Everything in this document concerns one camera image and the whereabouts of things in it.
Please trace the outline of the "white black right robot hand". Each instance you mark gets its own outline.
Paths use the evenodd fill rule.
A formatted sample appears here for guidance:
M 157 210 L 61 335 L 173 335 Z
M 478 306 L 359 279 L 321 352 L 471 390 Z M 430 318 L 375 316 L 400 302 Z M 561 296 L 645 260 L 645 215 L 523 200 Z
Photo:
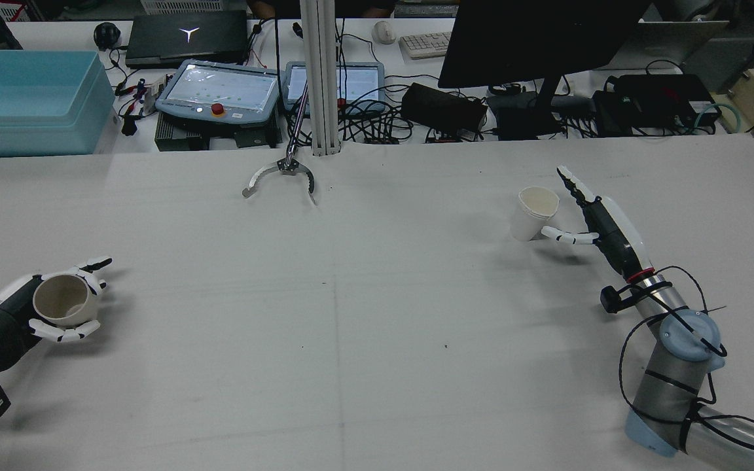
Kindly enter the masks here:
M 581 207 L 588 230 L 573 233 L 543 226 L 542 235 L 563 244 L 595 245 L 626 281 L 655 272 L 640 233 L 619 205 L 611 198 L 593 194 L 567 167 L 560 165 L 556 172 Z

